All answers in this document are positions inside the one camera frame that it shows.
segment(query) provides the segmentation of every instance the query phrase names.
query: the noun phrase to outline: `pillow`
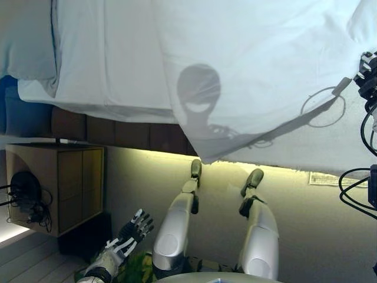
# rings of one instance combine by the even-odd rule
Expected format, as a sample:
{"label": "pillow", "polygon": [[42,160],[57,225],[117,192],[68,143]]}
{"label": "pillow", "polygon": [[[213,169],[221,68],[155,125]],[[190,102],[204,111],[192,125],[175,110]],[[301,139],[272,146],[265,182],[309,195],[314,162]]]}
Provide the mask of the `pillow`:
{"label": "pillow", "polygon": [[0,78],[54,80],[51,0],[0,0]]}
{"label": "pillow", "polygon": [[5,89],[16,85],[17,80],[10,76],[0,79],[0,134],[5,134],[6,130]]}
{"label": "pillow", "polygon": [[6,135],[17,137],[51,137],[52,105],[24,102],[17,87],[5,90]]}

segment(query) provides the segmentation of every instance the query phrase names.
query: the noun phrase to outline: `cabinet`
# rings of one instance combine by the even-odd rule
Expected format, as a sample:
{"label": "cabinet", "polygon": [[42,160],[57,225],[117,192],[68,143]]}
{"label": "cabinet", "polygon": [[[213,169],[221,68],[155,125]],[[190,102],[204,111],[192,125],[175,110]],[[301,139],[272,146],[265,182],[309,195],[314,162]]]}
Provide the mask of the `cabinet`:
{"label": "cabinet", "polygon": [[[6,146],[8,183],[21,171],[37,177],[42,201],[49,204],[49,234],[53,236],[60,236],[102,212],[103,166],[103,147],[46,143]],[[39,223],[26,222],[28,213],[9,207],[11,222],[46,233]]]}

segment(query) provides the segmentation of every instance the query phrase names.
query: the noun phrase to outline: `wooden floor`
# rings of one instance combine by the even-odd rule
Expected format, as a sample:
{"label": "wooden floor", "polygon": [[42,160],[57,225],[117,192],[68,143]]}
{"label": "wooden floor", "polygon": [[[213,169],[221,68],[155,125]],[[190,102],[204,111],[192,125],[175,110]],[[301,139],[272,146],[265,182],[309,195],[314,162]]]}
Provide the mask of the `wooden floor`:
{"label": "wooden floor", "polygon": [[56,238],[40,233],[0,248],[1,283],[73,283],[83,267],[83,260],[59,253]]}

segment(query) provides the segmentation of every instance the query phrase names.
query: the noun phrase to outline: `mattress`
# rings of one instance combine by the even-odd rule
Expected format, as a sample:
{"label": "mattress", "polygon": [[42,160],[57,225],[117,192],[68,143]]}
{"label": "mattress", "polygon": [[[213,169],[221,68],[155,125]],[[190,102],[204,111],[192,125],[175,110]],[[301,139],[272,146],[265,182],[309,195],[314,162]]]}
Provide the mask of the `mattress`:
{"label": "mattress", "polygon": [[[352,84],[341,97],[332,90],[356,74],[362,52],[376,50],[377,2],[345,2],[58,1],[56,96],[19,81],[20,97],[105,119],[178,123],[205,163],[365,166],[363,100]],[[308,125],[343,110],[330,126]]]}
{"label": "mattress", "polygon": [[58,1],[57,12],[55,98],[39,82],[20,80],[21,99],[104,119],[176,123],[150,1]]}

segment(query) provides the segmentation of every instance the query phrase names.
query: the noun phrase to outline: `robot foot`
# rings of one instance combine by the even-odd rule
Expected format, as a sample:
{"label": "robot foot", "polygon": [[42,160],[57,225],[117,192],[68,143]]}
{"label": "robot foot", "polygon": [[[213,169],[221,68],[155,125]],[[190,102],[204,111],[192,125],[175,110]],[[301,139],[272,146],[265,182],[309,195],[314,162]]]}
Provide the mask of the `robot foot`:
{"label": "robot foot", "polygon": [[246,189],[248,187],[257,188],[260,181],[262,181],[263,176],[264,176],[264,172],[261,169],[255,169],[254,171],[252,171],[249,177],[247,178],[245,185],[243,186],[241,190],[241,195],[243,197],[246,196]]}

